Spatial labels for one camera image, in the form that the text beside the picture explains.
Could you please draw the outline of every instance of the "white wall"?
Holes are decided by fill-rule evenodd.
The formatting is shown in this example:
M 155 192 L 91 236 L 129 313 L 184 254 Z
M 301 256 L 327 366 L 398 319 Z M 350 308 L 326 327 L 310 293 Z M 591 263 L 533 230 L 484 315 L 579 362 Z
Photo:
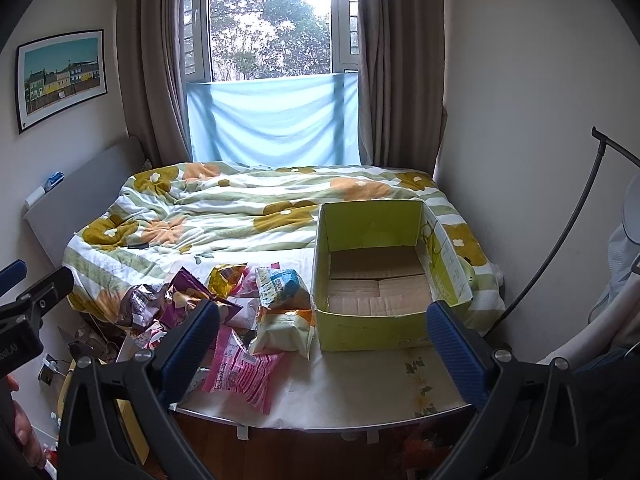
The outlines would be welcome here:
M 449 121 L 436 177 L 506 277 L 507 304 L 568 221 L 592 126 L 640 154 L 640 46 L 610 0 L 446 0 Z M 586 325 L 635 167 L 607 150 L 561 252 L 500 336 L 536 360 Z
M 20 291 L 52 270 L 30 228 L 21 220 L 24 199 L 50 174 L 71 173 L 126 134 L 114 63 L 114 12 L 115 0 L 34 0 L 0 54 L 0 267 L 21 258 L 29 271 L 27 279 L 5 295 L 3 302 L 14 300 Z M 104 28 L 108 94 L 60 112 L 19 135 L 15 114 L 17 46 L 91 28 Z M 78 320 L 66 303 L 50 312 L 40 332 L 46 351 L 55 358 L 65 358 L 68 354 L 57 325 L 72 332 Z M 38 382 L 40 366 L 39 360 L 33 360 L 17 371 L 20 392 L 14 398 L 34 426 L 55 434 L 56 425 L 49 414 L 56 408 L 58 395 L 54 388 Z

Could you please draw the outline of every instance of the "person's hand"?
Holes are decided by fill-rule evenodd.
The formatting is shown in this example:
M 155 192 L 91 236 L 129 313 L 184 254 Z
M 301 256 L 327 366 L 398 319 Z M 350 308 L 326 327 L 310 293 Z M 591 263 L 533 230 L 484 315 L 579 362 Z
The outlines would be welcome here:
M 15 378 L 9 374 L 6 377 L 7 383 L 9 384 L 9 389 L 12 392 L 17 392 L 20 389 L 20 385 Z M 24 459 L 29 463 L 31 467 L 37 467 L 42 469 L 47 462 L 47 459 L 44 456 L 44 450 L 42 446 L 38 442 L 38 437 L 33 431 L 33 427 L 29 422 L 29 417 L 24 412 L 20 404 L 15 402 L 14 400 L 14 411 L 15 411 L 15 436 L 18 438 L 20 443 L 24 446 L 22 449 L 22 455 Z

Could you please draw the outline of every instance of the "curtain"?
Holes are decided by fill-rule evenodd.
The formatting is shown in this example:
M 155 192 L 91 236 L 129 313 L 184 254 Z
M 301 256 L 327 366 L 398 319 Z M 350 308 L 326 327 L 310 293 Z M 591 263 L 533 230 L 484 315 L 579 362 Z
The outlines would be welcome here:
M 363 164 L 433 174 L 446 113 L 444 0 L 358 0 Z
M 183 0 L 116 0 L 127 130 L 155 167 L 191 160 L 183 90 Z
M 193 160 L 359 164 L 358 74 L 187 83 Z

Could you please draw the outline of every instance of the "foliage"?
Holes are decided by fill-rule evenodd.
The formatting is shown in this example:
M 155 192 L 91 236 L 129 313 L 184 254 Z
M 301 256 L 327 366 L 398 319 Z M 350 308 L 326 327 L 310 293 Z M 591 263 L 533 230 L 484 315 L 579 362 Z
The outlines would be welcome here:
M 331 72 L 328 16 L 306 0 L 209 0 L 214 81 Z

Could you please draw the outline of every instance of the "bed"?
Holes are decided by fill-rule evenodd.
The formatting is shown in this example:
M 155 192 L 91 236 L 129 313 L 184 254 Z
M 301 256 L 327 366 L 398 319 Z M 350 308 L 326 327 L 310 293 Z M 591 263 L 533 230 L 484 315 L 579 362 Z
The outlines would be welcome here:
M 219 263 L 279 261 L 296 268 L 310 285 L 319 205 L 367 199 L 423 200 L 438 216 L 458 256 L 476 274 L 467 326 L 482 332 L 504 310 L 492 264 L 464 219 L 424 173 L 211 162 L 127 177 L 139 171 L 142 155 L 135 139 L 122 144 L 125 152 L 136 155 L 123 156 L 123 146 L 114 146 L 66 177 L 44 197 L 46 202 L 28 213 L 50 259 L 62 259 L 64 251 L 64 264 L 74 274 L 69 300 L 76 310 L 114 320 L 130 286 L 164 282 L 180 267 L 205 281 Z M 109 165 L 117 169 L 110 172 Z M 106 213 L 96 218 L 97 210 Z M 60 238 L 69 240 L 65 249 Z M 283 358 L 270 390 L 269 415 L 228 392 L 197 390 L 174 408 L 240 428 L 375 432 L 465 405 L 431 346 L 321 352 L 317 337 L 309 361 L 292 353 Z

